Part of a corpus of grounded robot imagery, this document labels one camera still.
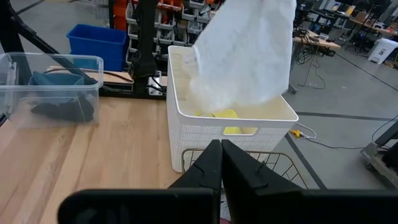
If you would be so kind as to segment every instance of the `white box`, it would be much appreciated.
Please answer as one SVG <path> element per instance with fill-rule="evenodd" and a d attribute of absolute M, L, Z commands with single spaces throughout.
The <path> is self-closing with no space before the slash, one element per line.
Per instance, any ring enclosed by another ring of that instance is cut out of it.
<path fill-rule="evenodd" d="M 376 41 L 373 48 L 369 51 L 368 60 L 376 62 L 377 64 L 380 65 L 381 63 L 383 63 L 383 61 L 385 61 L 388 55 L 390 55 L 391 52 L 397 47 L 398 47 L 397 42 L 381 38 Z"/>
<path fill-rule="evenodd" d="M 181 172 L 181 156 L 186 149 L 204 149 L 213 139 L 229 139 L 243 150 L 269 152 L 299 120 L 282 96 L 252 107 L 230 108 L 233 118 L 198 117 L 186 101 L 190 76 L 182 69 L 183 56 L 190 47 L 169 47 L 167 69 L 167 119 L 173 169 Z M 256 129 L 252 134 L 224 134 L 226 127 Z"/>

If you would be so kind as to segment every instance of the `yellow plug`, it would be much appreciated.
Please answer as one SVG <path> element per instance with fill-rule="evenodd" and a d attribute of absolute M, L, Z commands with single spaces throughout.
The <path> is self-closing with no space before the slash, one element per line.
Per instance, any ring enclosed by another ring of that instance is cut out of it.
<path fill-rule="evenodd" d="M 299 130 L 290 130 L 290 133 L 292 133 L 296 138 L 301 136 L 301 132 Z"/>

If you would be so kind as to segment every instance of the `concrete floor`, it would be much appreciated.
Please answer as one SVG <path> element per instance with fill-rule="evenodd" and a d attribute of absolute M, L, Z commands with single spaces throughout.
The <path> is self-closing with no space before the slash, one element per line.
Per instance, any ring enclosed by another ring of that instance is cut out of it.
<path fill-rule="evenodd" d="M 16 10 L 20 10 L 35 0 L 11 2 Z M 103 21 L 95 18 L 91 10 L 91 7 L 81 2 L 42 2 L 20 16 L 41 38 L 59 52 L 68 54 L 70 47 L 65 35 L 75 24 L 103 24 Z M 27 52 L 40 52 L 26 40 L 22 42 Z M 296 65 L 290 82 L 298 88 L 298 93 L 285 93 L 284 97 L 298 114 L 308 112 L 369 117 L 348 119 L 312 114 L 301 115 L 299 121 L 317 132 L 317 141 L 331 146 L 364 147 L 371 142 L 372 133 L 385 123 L 378 118 L 393 118 L 398 114 L 398 91 L 393 89 L 398 89 L 398 71 L 368 62 L 366 58 L 356 56 L 352 49 L 337 50 L 337 53 L 362 69 L 337 55 L 332 58 L 318 57 L 318 74 L 325 79 L 326 88 L 314 90 L 297 86 L 304 82 L 310 64 Z M 308 84 L 321 87 L 322 83 L 314 73 L 315 67 L 312 67 Z M 293 139 L 290 142 L 298 147 L 298 153 L 286 139 L 280 142 L 275 151 L 284 152 L 292 157 L 310 188 L 322 185 L 329 189 L 384 188 L 380 181 L 366 170 L 359 150 L 329 149 L 305 139 Z M 300 160 L 301 155 L 308 164 Z"/>

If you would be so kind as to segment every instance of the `white fabric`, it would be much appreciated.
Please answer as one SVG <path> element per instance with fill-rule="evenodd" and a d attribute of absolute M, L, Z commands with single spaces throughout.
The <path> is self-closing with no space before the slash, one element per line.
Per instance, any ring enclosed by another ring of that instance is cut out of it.
<path fill-rule="evenodd" d="M 227 0 L 184 58 L 202 112 L 255 105 L 289 85 L 296 0 Z"/>

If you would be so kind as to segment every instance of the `wooden tabletop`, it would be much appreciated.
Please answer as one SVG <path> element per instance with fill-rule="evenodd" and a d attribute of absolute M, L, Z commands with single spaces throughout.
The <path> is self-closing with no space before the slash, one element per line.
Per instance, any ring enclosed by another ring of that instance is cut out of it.
<path fill-rule="evenodd" d="M 350 20 L 351 22 L 354 22 L 354 23 L 359 24 L 359 25 L 362 25 L 362 24 L 363 24 L 363 22 L 359 22 L 359 21 L 357 21 L 356 19 L 353 19 L 353 18 L 351 18 L 351 19 L 349 19 L 349 20 Z M 386 35 L 398 35 L 398 33 L 390 32 L 390 31 L 388 31 L 388 30 L 386 30 L 386 29 L 380 29 L 380 28 L 371 27 L 371 25 L 369 25 L 369 24 L 367 24 L 367 23 L 363 24 L 363 26 L 365 26 L 365 27 L 367 27 L 367 28 L 371 28 L 372 30 L 378 31 L 378 32 L 380 32 L 380 33 L 382 33 L 382 34 L 386 34 Z"/>
<path fill-rule="evenodd" d="M 308 30 L 308 35 L 310 37 L 319 36 L 318 34 L 312 32 L 310 30 Z M 293 42 L 304 43 L 304 44 L 312 44 L 312 45 L 319 45 L 321 47 L 328 47 L 328 48 L 331 48 L 331 49 L 339 49 L 339 48 L 341 48 L 341 46 L 338 45 L 338 44 L 335 44 L 333 42 L 327 42 L 327 41 L 321 40 L 321 39 L 319 39 L 319 42 L 315 42 L 315 41 L 312 41 L 312 40 L 311 41 L 307 41 L 305 39 L 301 39 L 300 37 L 294 37 L 293 38 Z"/>
<path fill-rule="evenodd" d="M 167 188 L 179 177 L 165 101 L 100 98 L 92 126 L 0 127 L 0 223 L 57 223 L 77 190 Z"/>

